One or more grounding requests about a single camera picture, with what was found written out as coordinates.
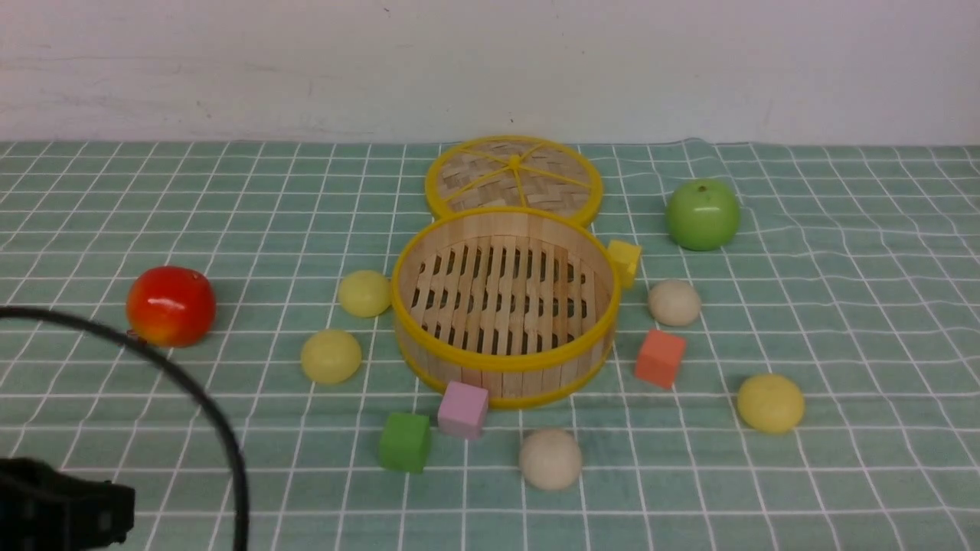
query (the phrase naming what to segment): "red apple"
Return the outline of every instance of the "red apple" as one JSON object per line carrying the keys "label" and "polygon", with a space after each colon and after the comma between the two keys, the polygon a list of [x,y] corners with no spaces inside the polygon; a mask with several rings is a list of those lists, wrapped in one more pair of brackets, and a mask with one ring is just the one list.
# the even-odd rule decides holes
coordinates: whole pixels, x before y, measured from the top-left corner
{"label": "red apple", "polygon": [[126,298],[132,331],[155,346],[182,348],[211,330],[218,309],[204,275],[179,266],[160,266],[136,279]]}

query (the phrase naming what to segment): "toy block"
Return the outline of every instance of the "toy block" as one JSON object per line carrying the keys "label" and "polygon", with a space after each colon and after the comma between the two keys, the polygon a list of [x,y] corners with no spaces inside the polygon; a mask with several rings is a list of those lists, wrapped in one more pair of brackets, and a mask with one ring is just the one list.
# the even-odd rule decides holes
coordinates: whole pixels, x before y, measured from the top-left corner
{"label": "toy block", "polygon": [[606,250],[609,251],[612,261],[619,269],[619,282],[622,284],[622,288],[632,287],[633,281],[636,279],[636,270],[640,266],[640,254],[643,249],[632,243],[612,239]]}
{"label": "toy block", "polygon": [[651,329],[636,358],[636,378],[669,390],[673,386],[687,341],[675,334]]}
{"label": "toy block", "polygon": [[486,388],[450,381],[439,405],[439,430],[466,440],[479,438],[489,404]]}
{"label": "toy block", "polygon": [[389,471],[421,473],[431,446],[429,417],[396,412],[388,416],[381,432],[378,462]]}

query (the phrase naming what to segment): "yellow ball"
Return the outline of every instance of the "yellow ball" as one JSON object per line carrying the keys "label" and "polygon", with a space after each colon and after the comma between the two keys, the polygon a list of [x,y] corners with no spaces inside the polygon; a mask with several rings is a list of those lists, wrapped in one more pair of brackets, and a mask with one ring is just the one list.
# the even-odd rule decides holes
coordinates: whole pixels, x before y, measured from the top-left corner
{"label": "yellow ball", "polygon": [[351,316],[373,318],[391,306],[391,286],[381,273],[360,270],[340,281],[337,298],[340,307]]}
{"label": "yellow ball", "polygon": [[803,392],[779,374],[751,376],[738,391],[739,416],[760,432],[789,432],[803,420],[805,410]]}
{"label": "yellow ball", "polygon": [[347,331],[325,329],[307,339],[300,365],[313,382],[343,382],[361,366],[361,344]]}

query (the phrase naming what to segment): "orange cube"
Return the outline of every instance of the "orange cube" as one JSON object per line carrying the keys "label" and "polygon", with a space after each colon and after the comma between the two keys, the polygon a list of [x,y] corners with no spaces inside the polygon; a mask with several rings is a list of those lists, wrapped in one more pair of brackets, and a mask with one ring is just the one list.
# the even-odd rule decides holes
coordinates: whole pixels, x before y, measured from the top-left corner
{"label": "orange cube", "polygon": [[677,378],[686,348],[683,337],[651,329],[636,358],[636,378],[669,390]]}

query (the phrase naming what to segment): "black cable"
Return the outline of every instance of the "black cable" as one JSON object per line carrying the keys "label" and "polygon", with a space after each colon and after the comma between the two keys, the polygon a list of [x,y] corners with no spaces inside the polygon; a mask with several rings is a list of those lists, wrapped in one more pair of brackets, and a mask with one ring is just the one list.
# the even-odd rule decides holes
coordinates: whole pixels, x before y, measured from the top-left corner
{"label": "black cable", "polygon": [[150,362],[160,369],[164,375],[168,376],[182,388],[190,397],[197,402],[204,414],[214,425],[218,432],[218,438],[224,448],[228,464],[231,468],[231,489],[234,492],[235,500],[235,524],[234,538],[232,542],[233,551],[248,550],[249,535],[249,496],[248,496],[248,476],[245,471],[245,458],[238,446],[234,430],[228,422],[227,417],[221,412],[218,404],[208,395],[208,393],[180,366],[171,362],[166,356],[157,352],[148,345],[132,339],[125,334],[116,331],[108,326],[97,322],[92,322],[84,318],[79,318],[71,314],[64,314],[52,310],[41,308],[29,308],[19,306],[0,306],[0,319],[15,318],[21,320],[35,320],[39,322],[51,322],[59,326],[70,327],[82,332],[92,333],[106,340],[115,342],[119,346],[135,352],[138,356]]}

